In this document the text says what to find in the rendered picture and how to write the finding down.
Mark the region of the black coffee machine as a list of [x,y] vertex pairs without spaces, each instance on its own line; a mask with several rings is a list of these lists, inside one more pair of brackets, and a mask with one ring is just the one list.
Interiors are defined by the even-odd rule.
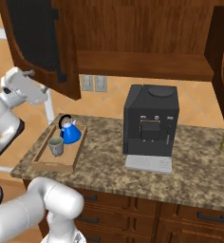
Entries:
[[172,173],[178,114],[175,86],[131,85],[123,109],[126,169]]

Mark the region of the wooden wall cabinet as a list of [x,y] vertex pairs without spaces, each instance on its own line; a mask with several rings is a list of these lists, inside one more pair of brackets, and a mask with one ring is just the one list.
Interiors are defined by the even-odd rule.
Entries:
[[224,0],[52,0],[82,74],[209,82]]

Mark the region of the grey mug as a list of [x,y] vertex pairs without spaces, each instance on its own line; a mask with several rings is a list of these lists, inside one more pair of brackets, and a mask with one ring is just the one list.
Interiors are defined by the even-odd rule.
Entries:
[[64,141],[61,137],[52,137],[47,142],[49,149],[54,157],[59,157],[64,152]]

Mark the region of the wooden tray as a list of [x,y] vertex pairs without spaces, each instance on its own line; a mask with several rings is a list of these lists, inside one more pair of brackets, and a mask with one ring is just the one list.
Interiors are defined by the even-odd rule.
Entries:
[[31,162],[32,168],[41,171],[72,173],[75,169],[87,133],[87,127],[85,125],[78,124],[77,127],[82,132],[81,138],[75,143],[65,144],[62,155],[54,157],[49,149],[48,140],[53,137],[57,137],[60,129],[57,124],[52,125],[51,130],[48,132],[47,137],[41,145],[41,148],[38,150]]

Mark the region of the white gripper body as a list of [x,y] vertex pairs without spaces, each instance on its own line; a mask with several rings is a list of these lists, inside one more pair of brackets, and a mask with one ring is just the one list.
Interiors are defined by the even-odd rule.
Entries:
[[42,88],[33,82],[31,76],[23,76],[23,71],[19,67],[14,67],[6,73],[5,88],[9,90],[8,105],[19,105],[24,102],[35,105],[47,100],[47,93],[41,92]]

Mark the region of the grey wall outlet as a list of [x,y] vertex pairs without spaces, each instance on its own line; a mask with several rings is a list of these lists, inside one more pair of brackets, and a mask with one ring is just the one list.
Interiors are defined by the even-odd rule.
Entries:
[[95,91],[96,92],[107,92],[107,77],[106,76],[96,76],[95,77]]
[[92,75],[82,75],[82,91],[93,91]]

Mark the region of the wooden drawer front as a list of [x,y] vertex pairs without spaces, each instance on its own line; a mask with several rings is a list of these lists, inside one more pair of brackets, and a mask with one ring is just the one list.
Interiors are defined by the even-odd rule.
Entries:
[[98,225],[105,228],[117,229],[122,231],[127,231],[129,228],[130,219],[128,216],[123,215],[122,213],[117,213],[114,211],[100,210],[97,208],[84,208],[81,213],[82,217],[99,218],[99,223],[89,223],[93,225]]
[[128,236],[107,230],[97,226],[78,223],[77,228],[84,234],[84,237],[100,237],[100,243],[130,243]]
[[224,243],[224,229],[161,219],[155,243]]
[[78,189],[78,192],[83,196],[97,195],[96,201],[84,200],[85,203],[89,203],[91,205],[111,207],[122,210],[129,210],[131,206],[131,198],[128,196],[120,196],[86,189]]
[[177,207],[177,216],[179,216],[182,219],[186,219],[186,220],[192,220],[192,221],[199,222],[199,223],[210,223],[210,224],[215,224],[217,226],[224,227],[224,223],[219,223],[219,222],[214,222],[214,221],[197,218],[196,213],[198,211],[201,211],[201,213],[203,215],[208,215],[208,216],[213,216],[213,217],[220,217],[221,215],[224,215],[224,212],[220,212],[220,211],[216,211],[216,210],[179,205]]

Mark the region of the wooden cabinet door with dark panel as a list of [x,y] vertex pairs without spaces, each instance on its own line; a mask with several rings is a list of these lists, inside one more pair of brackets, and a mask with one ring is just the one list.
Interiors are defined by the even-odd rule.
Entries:
[[0,0],[15,66],[73,100],[81,98],[69,0]]
[[224,120],[224,7],[214,7],[209,35],[204,52],[214,72],[212,79],[215,95]]

